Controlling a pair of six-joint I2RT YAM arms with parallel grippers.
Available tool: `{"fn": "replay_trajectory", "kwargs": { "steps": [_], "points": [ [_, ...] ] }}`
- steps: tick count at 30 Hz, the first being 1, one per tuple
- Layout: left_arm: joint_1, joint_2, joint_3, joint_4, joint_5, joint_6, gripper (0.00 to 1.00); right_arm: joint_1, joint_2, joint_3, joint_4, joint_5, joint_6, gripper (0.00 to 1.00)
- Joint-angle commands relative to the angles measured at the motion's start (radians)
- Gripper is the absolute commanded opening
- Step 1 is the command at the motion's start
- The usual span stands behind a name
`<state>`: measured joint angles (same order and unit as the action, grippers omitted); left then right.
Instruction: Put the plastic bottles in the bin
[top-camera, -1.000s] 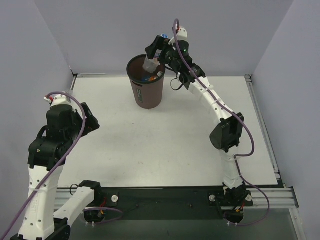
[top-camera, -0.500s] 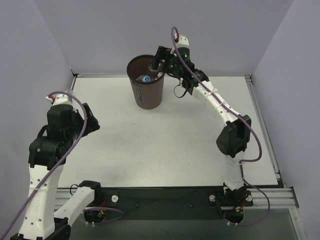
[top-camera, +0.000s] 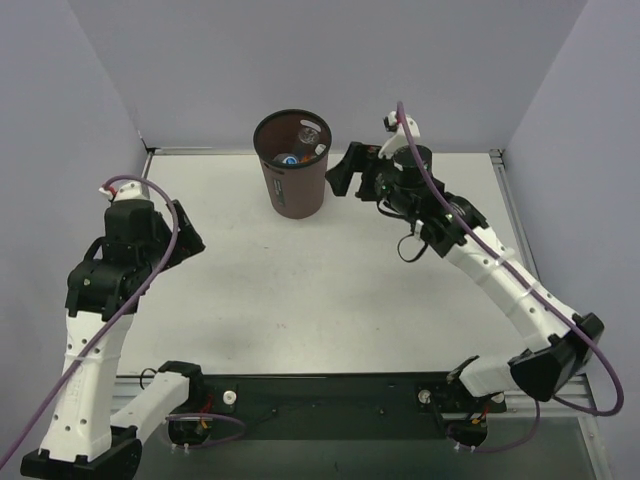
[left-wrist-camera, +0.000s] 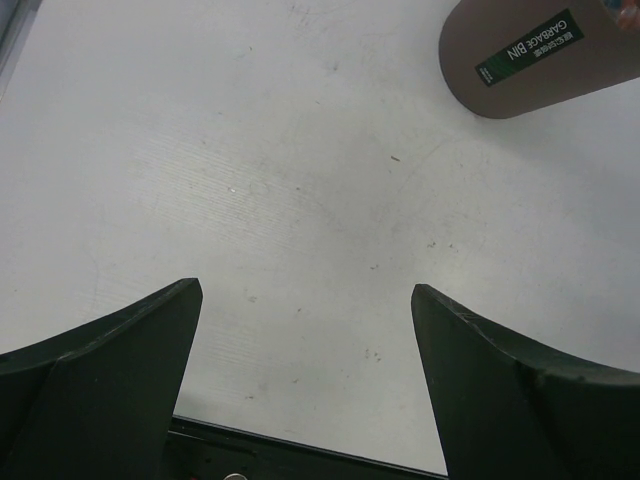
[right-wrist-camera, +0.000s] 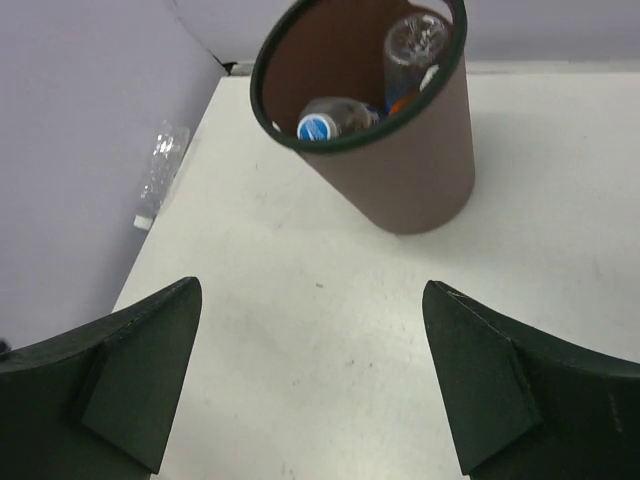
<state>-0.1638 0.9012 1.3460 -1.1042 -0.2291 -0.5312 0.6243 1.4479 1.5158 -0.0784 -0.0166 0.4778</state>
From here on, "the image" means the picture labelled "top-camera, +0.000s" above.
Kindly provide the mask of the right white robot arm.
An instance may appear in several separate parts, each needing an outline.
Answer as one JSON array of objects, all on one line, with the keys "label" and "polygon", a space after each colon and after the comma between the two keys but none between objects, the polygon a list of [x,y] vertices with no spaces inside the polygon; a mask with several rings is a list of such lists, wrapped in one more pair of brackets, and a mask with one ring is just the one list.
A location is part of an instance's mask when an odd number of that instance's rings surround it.
[{"label": "right white robot arm", "polygon": [[466,198],[438,179],[425,182],[409,147],[389,159],[378,153],[374,145],[351,143],[325,175],[333,194],[346,195],[353,175],[360,174],[357,198],[407,221],[413,234],[494,302],[525,344],[512,358],[475,355],[451,379],[477,398],[519,389],[535,400],[551,400],[588,362],[589,345],[599,342],[603,322],[593,313],[578,314],[547,291]]}]

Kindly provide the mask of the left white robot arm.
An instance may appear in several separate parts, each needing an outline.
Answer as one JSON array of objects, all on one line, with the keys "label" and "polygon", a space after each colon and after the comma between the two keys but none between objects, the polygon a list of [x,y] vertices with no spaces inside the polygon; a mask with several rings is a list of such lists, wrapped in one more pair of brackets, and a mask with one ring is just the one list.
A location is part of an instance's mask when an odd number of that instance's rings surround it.
[{"label": "left white robot arm", "polygon": [[67,340],[63,373],[47,400],[55,405],[40,446],[20,466],[36,479],[131,479],[149,435],[176,408],[204,402],[199,366],[168,361],[141,396],[111,412],[118,365],[139,299],[161,272],[201,253],[205,245],[181,203],[167,225],[145,199],[115,200],[104,234],[67,279]]}]

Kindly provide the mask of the blue label plastic bottle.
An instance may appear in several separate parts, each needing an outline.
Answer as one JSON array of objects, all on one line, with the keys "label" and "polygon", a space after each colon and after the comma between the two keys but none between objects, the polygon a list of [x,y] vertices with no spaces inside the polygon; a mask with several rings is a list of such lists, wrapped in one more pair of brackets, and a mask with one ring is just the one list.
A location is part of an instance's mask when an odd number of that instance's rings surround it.
[{"label": "blue label plastic bottle", "polygon": [[[321,158],[321,156],[325,153],[326,151],[326,145],[325,144],[319,144],[316,145],[314,147],[296,147],[294,149],[293,152],[289,152],[289,153],[280,153],[278,155],[276,155],[273,158],[273,161],[276,164],[282,164],[282,165],[307,165],[307,164],[311,164],[317,160],[319,160]],[[305,155],[314,155],[315,159],[313,161],[311,161],[310,163],[306,163],[306,164],[300,164],[299,163],[299,159],[302,156]]]}]

